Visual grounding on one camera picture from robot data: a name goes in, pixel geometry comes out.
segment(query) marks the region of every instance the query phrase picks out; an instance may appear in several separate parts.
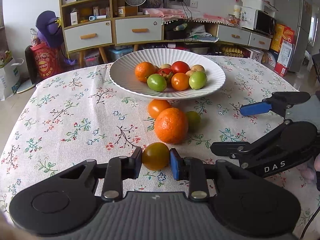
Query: table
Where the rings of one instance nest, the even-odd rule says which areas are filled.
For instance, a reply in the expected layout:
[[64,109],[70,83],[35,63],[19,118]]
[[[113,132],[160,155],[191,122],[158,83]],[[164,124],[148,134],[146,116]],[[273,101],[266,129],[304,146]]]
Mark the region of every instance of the table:
[[[197,133],[188,134],[181,145],[169,148],[175,147],[182,157],[192,156],[211,164],[218,159],[209,149],[212,142],[253,142],[283,121],[272,112],[242,117],[242,104],[259,102],[273,91],[295,89],[256,61],[208,57],[224,70],[226,83],[208,97],[170,101],[184,111],[197,111],[203,126]],[[106,163],[116,156],[130,156],[137,146],[145,149],[159,141],[153,131],[154,119],[146,108],[149,100],[117,88],[108,76],[110,66],[111,63],[70,71],[37,85],[0,158],[0,206],[8,218],[10,200],[24,188],[83,160]],[[267,179],[299,199],[302,211],[294,233],[300,236],[320,205],[320,192],[315,185],[306,183],[297,168]],[[208,186],[210,195],[214,195],[212,180],[208,180]],[[101,190],[100,182],[96,195]],[[127,190],[187,192],[188,181],[175,181],[169,167],[149,171],[142,166],[138,179],[124,181],[124,195]],[[319,228],[320,217],[316,217],[306,239],[317,239]]]

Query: microwave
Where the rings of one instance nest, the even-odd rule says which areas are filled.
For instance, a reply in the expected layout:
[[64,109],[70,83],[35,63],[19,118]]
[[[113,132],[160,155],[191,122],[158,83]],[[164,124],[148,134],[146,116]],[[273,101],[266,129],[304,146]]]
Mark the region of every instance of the microwave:
[[263,11],[241,7],[239,26],[259,33],[273,35],[276,28],[276,19]]

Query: drawer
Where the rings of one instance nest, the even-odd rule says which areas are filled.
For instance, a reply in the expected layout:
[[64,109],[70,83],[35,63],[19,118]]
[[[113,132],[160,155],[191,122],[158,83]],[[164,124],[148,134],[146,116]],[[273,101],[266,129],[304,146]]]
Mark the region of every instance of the drawer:
[[160,41],[162,18],[130,18],[116,20],[116,43]]
[[217,37],[219,38],[219,41],[248,45],[250,32],[225,25],[219,25]]
[[256,33],[251,33],[249,39],[249,46],[269,50],[270,44],[271,38],[261,36]]
[[90,23],[64,31],[68,51],[112,43],[111,21]]

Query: refrigerator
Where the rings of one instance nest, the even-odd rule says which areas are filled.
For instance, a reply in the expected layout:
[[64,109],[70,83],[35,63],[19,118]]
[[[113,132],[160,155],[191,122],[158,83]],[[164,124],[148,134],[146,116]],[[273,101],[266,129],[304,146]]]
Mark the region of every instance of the refrigerator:
[[312,0],[275,0],[277,23],[295,31],[289,71],[299,72],[307,49],[312,16]]

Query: orange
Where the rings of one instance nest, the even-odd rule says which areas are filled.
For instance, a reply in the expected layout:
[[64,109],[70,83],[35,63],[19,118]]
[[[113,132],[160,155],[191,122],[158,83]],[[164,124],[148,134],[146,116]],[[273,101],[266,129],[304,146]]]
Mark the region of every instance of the orange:
[[171,85],[175,90],[186,90],[189,88],[189,76],[185,73],[176,73],[171,79]]
[[188,118],[178,108],[163,110],[155,121],[155,133],[164,143],[179,144],[188,132]]
[[156,72],[155,67],[150,62],[141,62],[136,65],[134,70],[134,74],[136,75],[137,79],[141,82],[147,82],[149,76]]
[[170,107],[171,105],[166,100],[153,99],[148,105],[148,113],[153,119],[157,119],[163,110]]

